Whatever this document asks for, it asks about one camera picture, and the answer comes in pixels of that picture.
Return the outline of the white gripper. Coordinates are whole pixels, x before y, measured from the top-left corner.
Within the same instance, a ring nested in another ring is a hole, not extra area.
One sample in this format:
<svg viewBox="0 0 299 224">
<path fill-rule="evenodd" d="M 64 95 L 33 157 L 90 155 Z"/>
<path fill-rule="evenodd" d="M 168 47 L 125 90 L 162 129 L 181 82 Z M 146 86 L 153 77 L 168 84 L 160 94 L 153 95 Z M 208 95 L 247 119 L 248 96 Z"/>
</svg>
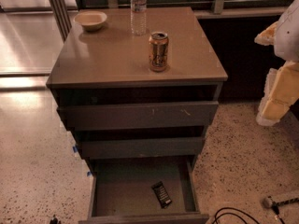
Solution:
<svg viewBox="0 0 299 224">
<path fill-rule="evenodd" d="M 263 46 L 273 45 L 277 24 L 275 21 L 257 34 L 254 42 Z M 299 63 L 285 62 L 278 70 L 271 68 L 263 92 L 256 121 L 262 126 L 273 126 L 280 122 L 299 99 Z"/>
</svg>

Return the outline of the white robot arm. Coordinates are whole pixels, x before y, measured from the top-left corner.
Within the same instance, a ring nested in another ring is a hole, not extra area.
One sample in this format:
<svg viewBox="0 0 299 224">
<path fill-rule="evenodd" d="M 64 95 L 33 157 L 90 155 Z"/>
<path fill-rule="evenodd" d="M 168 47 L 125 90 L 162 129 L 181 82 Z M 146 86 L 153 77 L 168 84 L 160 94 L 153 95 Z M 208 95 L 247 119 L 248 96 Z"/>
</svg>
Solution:
<svg viewBox="0 0 299 224">
<path fill-rule="evenodd" d="M 274 46 L 274 53 L 285 63 L 271 68 L 264 84 L 256 121 L 273 126 L 299 99 L 299 0 L 294 0 L 279 20 L 257 34 L 254 42 Z"/>
</svg>

